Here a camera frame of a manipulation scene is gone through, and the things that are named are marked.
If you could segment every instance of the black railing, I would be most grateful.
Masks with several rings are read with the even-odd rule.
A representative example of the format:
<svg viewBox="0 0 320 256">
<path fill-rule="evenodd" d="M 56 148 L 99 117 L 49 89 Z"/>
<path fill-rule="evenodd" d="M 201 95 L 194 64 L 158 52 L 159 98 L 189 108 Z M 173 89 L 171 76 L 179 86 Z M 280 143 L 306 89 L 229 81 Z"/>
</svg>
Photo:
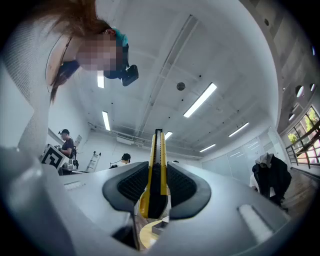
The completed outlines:
<svg viewBox="0 0 320 256">
<path fill-rule="evenodd" d="M 309 136 L 313 132 L 316 132 L 315 135 L 313 135 L 312 138 L 309 138 Z M 309 139 L 309 141 L 306 144 L 304 144 L 303 142 L 305 138 Z M 317 150 L 320 149 L 320 146 L 314 147 L 314 143 L 319 139 L 320 139 L 320 121 L 318 121 L 313 126 L 313 128 L 310 129 L 305 135 L 303 135 L 297 141 L 295 141 L 290 146 L 285 148 L 289 156 L 290 162 L 292 164 L 296 164 L 297 166 L 299 164 L 308 165 L 309 169 L 310 169 L 310 166 L 320 166 L 320 161 L 319 161 L 320 154 L 317 154 Z M 297 145 L 298 143 L 301 143 L 302 146 L 295 147 L 295 145 Z M 308 152 L 314 152 L 314 156 L 308 156 Z M 307 163 L 299 162 L 300 159 L 306 159 Z M 316 162 L 310 162 L 310 159 L 316 159 Z"/>
</svg>

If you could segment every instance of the black t-shirt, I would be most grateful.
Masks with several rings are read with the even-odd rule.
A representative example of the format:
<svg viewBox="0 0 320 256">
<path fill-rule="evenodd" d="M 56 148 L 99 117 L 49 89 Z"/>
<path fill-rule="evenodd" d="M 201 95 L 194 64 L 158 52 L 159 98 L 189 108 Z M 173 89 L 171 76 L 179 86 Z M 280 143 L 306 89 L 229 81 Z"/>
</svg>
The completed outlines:
<svg viewBox="0 0 320 256">
<path fill-rule="evenodd" d="M 74 148 L 74 140 L 72 138 L 67 139 L 65 143 L 62 145 L 62 150 L 73 149 Z"/>
</svg>

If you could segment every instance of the table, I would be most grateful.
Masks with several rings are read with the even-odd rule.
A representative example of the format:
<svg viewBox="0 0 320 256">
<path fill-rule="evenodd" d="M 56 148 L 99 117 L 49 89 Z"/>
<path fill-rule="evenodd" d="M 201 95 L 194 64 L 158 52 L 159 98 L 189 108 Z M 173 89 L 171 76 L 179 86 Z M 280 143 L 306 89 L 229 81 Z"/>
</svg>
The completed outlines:
<svg viewBox="0 0 320 256">
<path fill-rule="evenodd" d="M 140 237 L 141 243 L 144 245 L 145 248 L 149 248 L 153 244 L 152 243 L 153 240 L 158 239 L 159 236 L 157 234 L 152 233 L 152 226 L 154 226 L 160 222 L 162 222 L 162 220 L 157 220 L 157 221 L 151 222 L 151 223 L 145 225 L 141 229 L 139 237 Z"/>
</svg>

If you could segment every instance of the black jacket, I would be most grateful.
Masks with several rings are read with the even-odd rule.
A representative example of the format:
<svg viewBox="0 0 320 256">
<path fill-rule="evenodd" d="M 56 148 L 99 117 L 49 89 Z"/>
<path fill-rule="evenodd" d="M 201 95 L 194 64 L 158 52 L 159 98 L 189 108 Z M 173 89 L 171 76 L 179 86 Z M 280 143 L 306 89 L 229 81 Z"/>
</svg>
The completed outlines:
<svg viewBox="0 0 320 256">
<path fill-rule="evenodd" d="M 285 162 L 273 156 L 270 168 L 261 168 L 260 164 L 256 163 L 252 171 L 261 195 L 270 198 L 270 187 L 273 187 L 275 196 L 279 200 L 283 198 L 291 182 L 291 175 Z"/>
</svg>

